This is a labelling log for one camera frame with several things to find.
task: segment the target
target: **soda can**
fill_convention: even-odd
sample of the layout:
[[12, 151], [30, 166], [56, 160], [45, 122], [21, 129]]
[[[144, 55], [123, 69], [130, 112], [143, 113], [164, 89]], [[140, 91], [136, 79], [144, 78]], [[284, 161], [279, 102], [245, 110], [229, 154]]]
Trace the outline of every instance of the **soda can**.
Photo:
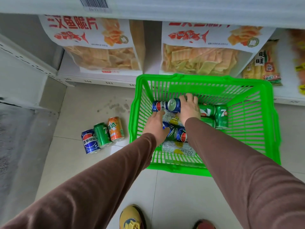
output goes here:
[[228, 107], [226, 104], [215, 104], [215, 123], [217, 129], [228, 127]]
[[104, 148], [113, 143], [110, 139], [108, 126], [105, 123], [99, 123], [94, 125], [93, 130], [98, 146], [100, 148]]
[[188, 142], [188, 136], [186, 135], [185, 127], [178, 127], [177, 128], [177, 136], [176, 136], [177, 141], [181, 142]]
[[196, 155], [195, 150], [188, 144], [180, 141], [165, 141], [162, 144], [162, 151], [167, 153], [182, 154], [185, 156]]
[[177, 116], [177, 113], [172, 113], [168, 110], [165, 110], [165, 114], [162, 116], [162, 120], [172, 125], [183, 126], [179, 120], [179, 117]]
[[108, 119], [108, 129], [111, 141], [114, 142], [124, 139], [125, 135], [119, 117], [111, 117]]
[[215, 106], [211, 104], [198, 104], [202, 117], [212, 117], [215, 114]]
[[83, 140], [86, 154], [93, 154], [100, 150], [93, 129], [83, 131], [81, 133], [81, 138]]
[[208, 118], [208, 117], [200, 117], [200, 120], [206, 124], [208, 124], [209, 126], [215, 128], [215, 120], [212, 118]]
[[172, 113], [178, 113], [181, 111], [181, 102], [179, 98], [170, 99], [167, 103], [167, 108]]
[[162, 108], [167, 109], [167, 101], [158, 101], [158, 100], [155, 100], [152, 103], [152, 111], [153, 112], [158, 112]]
[[169, 140], [174, 140], [176, 138], [177, 130], [175, 130], [175, 126], [171, 125], [168, 122], [163, 121], [163, 129], [170, 128], [169, 134], [166, 136]]

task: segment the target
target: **shoelace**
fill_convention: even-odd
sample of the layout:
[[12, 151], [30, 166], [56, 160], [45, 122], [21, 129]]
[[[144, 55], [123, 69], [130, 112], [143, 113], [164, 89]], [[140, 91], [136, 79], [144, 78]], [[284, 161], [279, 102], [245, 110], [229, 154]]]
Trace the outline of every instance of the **shoelace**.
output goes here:
[[130, 223], [127, 224], [126, 229], [140, 229], [140, 224], [138, 222], [130, 221]]

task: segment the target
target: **mirinda can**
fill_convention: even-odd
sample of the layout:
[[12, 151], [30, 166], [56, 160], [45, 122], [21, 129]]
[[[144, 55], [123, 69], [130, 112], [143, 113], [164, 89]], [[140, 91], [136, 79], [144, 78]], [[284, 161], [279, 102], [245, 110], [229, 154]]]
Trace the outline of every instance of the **mirinda can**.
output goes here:
[[111, 141], [114, 142], [124, 139], [125, 135], [119, 117], [111, 117], [108, 119], [108, 129]]

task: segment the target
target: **person's left hand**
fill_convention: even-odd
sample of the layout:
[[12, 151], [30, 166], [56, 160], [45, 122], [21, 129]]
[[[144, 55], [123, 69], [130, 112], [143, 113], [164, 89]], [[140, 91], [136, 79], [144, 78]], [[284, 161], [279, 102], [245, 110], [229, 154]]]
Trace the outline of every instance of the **person's left hand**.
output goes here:
[[159, 146], [164, 142], [166, 136], [170, 133], [170, 128], [163, 129], [162, 116], [165, 114], [165, 111], [153, 112], [146, 122], [146, 125], [143, 129], [142, 134], [151, 133], [155, 136], [156, 146]]

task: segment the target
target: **green shopping basket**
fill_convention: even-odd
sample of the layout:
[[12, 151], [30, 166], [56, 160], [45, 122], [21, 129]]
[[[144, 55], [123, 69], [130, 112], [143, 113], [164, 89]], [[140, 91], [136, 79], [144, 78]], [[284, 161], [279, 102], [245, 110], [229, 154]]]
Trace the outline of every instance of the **green shopping basket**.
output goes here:
[[[198, 96], [198, 103], [227, 104], [229, 127], [223, 132], [281, 163], [281, 137], [273, 89], [263, 80], [181, 74], [140, 75], [131, 106], [130, 142], [142, 134], [147, 118], [152, 114], [154, 100], [168, 101], [188, 92]], [[166, 153], [162, 152], [162, 146], [155, 149], [148, 168], [211, 176], [197, 154], [189, 157]]]

